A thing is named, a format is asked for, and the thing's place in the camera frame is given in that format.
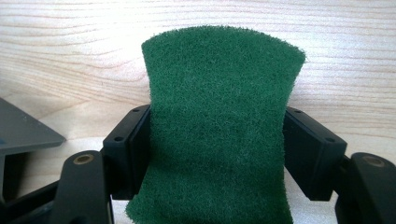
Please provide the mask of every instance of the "metal screw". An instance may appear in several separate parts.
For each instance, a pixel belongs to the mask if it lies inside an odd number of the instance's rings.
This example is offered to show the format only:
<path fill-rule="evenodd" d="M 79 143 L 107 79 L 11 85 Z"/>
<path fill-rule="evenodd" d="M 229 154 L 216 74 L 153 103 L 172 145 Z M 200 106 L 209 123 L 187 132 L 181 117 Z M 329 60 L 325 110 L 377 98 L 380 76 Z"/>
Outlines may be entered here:
<path fill-rule="evenodd" d="M 82 165 L 82 164 L 88 163 L 90 161 L 93 161 L 93 155 L 92 154 L 84 154 L 84 155 L 81 155 L 81 156 L 75 158 L 73 160 L 73 163 L 75 165 Z"/>

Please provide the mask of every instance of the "green scouring pad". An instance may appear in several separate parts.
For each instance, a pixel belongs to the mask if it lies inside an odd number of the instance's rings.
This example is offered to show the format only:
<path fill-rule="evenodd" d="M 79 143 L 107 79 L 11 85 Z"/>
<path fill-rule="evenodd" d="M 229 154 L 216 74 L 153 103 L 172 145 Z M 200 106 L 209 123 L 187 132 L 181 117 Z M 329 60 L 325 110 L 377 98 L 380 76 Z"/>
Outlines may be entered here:
<path fill-rule="evenodd" d="M 151 159 L 126 212 L 135 223 L 291 223 L 282 124 L 304 63 L 248 29 L 203 26 L 143 46 Z"/>

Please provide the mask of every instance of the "wood grain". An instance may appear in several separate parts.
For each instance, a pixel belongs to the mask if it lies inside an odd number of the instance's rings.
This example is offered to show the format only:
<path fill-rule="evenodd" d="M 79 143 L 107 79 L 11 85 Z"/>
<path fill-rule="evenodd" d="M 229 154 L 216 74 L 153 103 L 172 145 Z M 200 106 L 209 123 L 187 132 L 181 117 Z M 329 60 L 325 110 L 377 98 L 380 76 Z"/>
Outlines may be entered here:
<path fill-rule="evenodd" d="M 149 103 L 140 45 L 176 28 L 247 27 L 303 49 L 290 97 L 348 142 L 396 163 L 394 1 L 2 1 L 0 97 L 67 138 L 31 155 L 21 194 L 59 178 L 75 152 Z M 311 203 L 286 176 L 296 223 L 334 223 L 333 201 Z M 119 223 L 128 223 L 116 205 Z"/>

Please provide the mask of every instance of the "gray metal plate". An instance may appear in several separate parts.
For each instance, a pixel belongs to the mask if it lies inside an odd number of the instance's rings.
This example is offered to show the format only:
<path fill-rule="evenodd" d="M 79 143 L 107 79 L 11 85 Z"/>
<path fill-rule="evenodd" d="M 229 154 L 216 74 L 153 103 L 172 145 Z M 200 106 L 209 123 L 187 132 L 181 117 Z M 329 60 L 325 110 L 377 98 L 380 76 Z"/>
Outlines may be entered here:
<path fill-rule="evenodd" d="M 0 156 L 57 147 L 64 137 L 0 98 Z"/>

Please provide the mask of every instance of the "green sponge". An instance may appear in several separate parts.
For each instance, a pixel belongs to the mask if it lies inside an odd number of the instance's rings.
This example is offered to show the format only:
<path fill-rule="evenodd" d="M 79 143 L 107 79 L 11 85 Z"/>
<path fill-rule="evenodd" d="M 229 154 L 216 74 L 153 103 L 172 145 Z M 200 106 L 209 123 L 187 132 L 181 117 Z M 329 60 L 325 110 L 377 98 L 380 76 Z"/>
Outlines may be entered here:
<path fill-rule="evenodd" d="M 151 161 L 135 223 L 290 223 L 282 124 L 303 63 L 255 31 L 192 27 L 143 46 Z"/>

